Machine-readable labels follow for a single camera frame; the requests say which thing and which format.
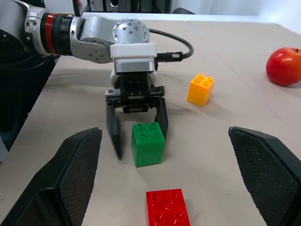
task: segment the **apple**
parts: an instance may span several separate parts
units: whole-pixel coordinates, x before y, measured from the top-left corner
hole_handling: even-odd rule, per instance
[[[269,57],[266,72],[268,78],[280,86],[289,86],[301,81],[301,50],[280,48]]]

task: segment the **red lego brick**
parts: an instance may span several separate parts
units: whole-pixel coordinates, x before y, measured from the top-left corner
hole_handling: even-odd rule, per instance
[[[190,226],[181,189],[146,193],[147,226]]]

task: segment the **table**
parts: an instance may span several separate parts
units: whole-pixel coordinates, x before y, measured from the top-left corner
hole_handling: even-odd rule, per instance
[[[192,226],[264,226],[247,192],[228,137],[230,125],[280,138],[299,158],[301,84],[276,86],[265,76],[271,52],[300,44],[301,36],[271,23],[146,21],[149,28],[188,40],[195,53],[180,63],[159,64],[157,85],[166,86],[169,128],[164,161],[136,168],[131,128],[153,121],[155,111],[119,113],[124,159],[118,161],[106,128],[104,91],[113,63],[63,56],[0,168],[0,221],[34,174],[78,131],[103,128],[95,185],[83,226],[145,224],[145,192],[181,188]],[[151,35],[159,52],[186,51]],[[198,73],[216,80],[203,108],[188,103]]]

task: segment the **cable connector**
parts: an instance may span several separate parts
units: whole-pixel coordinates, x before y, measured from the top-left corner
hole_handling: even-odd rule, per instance
[[[175,53],[158,53],[155,58],[156,62],[178,62],[183,60],[182,52]]]

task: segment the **green lego brick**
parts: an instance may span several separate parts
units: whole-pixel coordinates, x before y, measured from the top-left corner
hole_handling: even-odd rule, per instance
[[[133,126],[132,152],[135,166],[148,166],[162,162],[165,139],[156,122]]]

